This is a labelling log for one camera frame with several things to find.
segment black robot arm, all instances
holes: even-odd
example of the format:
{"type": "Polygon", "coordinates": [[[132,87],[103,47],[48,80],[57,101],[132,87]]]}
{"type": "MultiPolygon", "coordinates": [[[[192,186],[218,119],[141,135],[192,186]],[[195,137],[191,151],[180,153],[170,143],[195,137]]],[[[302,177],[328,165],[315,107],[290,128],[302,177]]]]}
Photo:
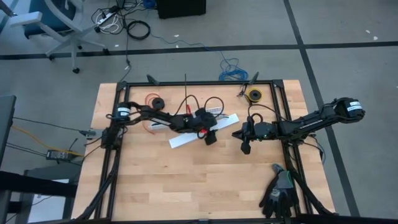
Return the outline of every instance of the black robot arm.
{"type": "Polygon", "coordinates": [[[177,133],[198,133],[198,136],[205,139],[207,145],[217,141],[215,131],[210,128],[217,124],[216,116],[207,112],[204,108],[196,110],[195,114],[175,114],[164,113],[153,109],[147,105],[139,105],[135,102],[119,103],[116,116],[108,116],[112,120],[111,125],[103,131],[101,147],[115,148],[120,147],[118,135],[126,126],[135,125],[141,121],[153,121],[168,126],[177,133]],[[131,119],[133,114],[140,116],[131,119]]]}
{"type": "Polygon", "coordinates": [[[358,100],[352,98],[335,99],[322,106],[321,110],[314,111],[294,121],[263,122],[258,113],[249,114],[242,129],[235,131],[232,136],[243,141],[241,150],[250,154],[250,141],[258,140],[286,140],[300,144],[310,133],[331,126],[336,123],[354,123],[363,119],[365,111],[358,100]],[[260,117],[255,123],[254,117],[260,117]]]}

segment tape roll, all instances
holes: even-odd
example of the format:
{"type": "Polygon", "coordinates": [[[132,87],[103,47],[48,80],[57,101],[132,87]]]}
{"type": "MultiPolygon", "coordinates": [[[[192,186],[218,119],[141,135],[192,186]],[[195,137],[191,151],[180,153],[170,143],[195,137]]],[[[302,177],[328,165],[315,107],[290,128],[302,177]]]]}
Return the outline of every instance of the tape roll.
{"type": "Polygon", "coordinates": [[[152,100],[152,107],[155,110],[162,110],[164,108],[164,100],[162,98],[154,98],[152,100]]]}
{"type": "Polygon", "coordinates": [[[260,101],[262,97],[261,91],[256,88],[248,90],[246,95],[248,96],[249,100],[254,103],[260,101]]]}

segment black glove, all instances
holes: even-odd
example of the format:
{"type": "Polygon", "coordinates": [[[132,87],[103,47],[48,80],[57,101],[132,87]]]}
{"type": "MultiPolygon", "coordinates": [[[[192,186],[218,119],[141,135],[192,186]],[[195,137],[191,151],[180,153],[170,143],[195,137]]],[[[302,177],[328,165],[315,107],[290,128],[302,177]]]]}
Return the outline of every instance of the black glove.
{"type": "Polygon", "coordinates": [[[290,172],[285,171],[278,164],[273,164],[272,168],[277,175],[268,185],[259,206],[262,207],[262,213],[266,218],[270,218],[274,212],[276,218],[291,217],[290,208],[293,207],[294,202],[298,203],[298,198],[290,172]]]}

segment wooden tabletop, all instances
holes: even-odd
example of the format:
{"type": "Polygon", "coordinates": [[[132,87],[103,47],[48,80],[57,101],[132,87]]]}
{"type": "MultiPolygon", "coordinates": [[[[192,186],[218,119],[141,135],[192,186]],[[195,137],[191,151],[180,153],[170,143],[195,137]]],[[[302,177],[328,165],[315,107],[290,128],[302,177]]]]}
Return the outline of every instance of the wooden tabletop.
{"type": "MultiPolygon", "coordinates": [[[[284,85],[293,119],[306,115],[300,82],[285,80],[284,85]]],[[[259,103],[273,108],[269,85],[254,87],[263,94],[259,103]]],[[[112,111],[115,88],[115,83],[101,84],[92,128],[109,126],[105,116],[112,111]]],[[[211,96],[220,97],[225,103],[224,112],[236,113],[240,122],[219,130],[216,133],[218,141],[211,146],[196,140],[175,149],[170,148],[169,139],[178,136],[177,133],[169,129],[155,131],[154,135],[148,133],[143,128],[148,121],[129,126],[123,138],[114,221],[264,218],[258,204],[275,176],[271,165],[278,163],[284,166],[280,141],[252,142],[250,155],[241,152],[241,141],[231,137],[233,131],[241,129],[248,115],[248,103],[244,98],[236,97],[239,85],[188,86],[187,91],[188,95],[198,98],[201,106],[211,96]]],[[[185,96],[183,86],[133,87],[130,101],[143,105],[149,93],[159,94],[165,101],[163,111],[172,114],[185,96]]],[[[188,104],[193,110],[197,107],[192,99],[188,104]]],[[[217,106],[220,102],[211,100],[207,107],[217,106]]],[[[251,111],[262,114],[264,121],[276,120],[275,114],[265,108],[253,107],[251,111]]],[[[306,142],[316,144],[312,139],[306,142]]],[[[97,146],[88,146],[86,154],[97,146]]],[[[308,186],[327,209],[334,210],[318,150],[308,145],[299,149],[308,186]]],[[[103,157],[104,149],[98,149],[83,163],[73,208],[74,218],[84,211],[98,190],[103,157]]],[[[103,216],[108,193],[104,201],[103,216]]]]}

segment office chair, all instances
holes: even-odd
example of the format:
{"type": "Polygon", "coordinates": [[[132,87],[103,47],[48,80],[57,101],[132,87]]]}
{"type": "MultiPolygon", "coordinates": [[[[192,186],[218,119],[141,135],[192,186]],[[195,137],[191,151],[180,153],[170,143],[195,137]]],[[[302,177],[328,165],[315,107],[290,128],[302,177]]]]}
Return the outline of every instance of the office chair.
{"type": "Polygon", "coordinates": [[[53,53],[57,50],[71,47],[72,68],[79,73],[76,66],[76,49],[82,49],[81,44],[90,44],[103,48],[109,55],[109,50],[103,44],[85,40],[83,37],[93,30],[96,24],[86,29],[80,26],[83,17],[83,1],[85,0],[31,0],[28,14],[10,18],[10,26],[24,26],[25,36],[47,34],[60,42],[53,49],[46,52],[46,56],[53,60],[53,53]]]}

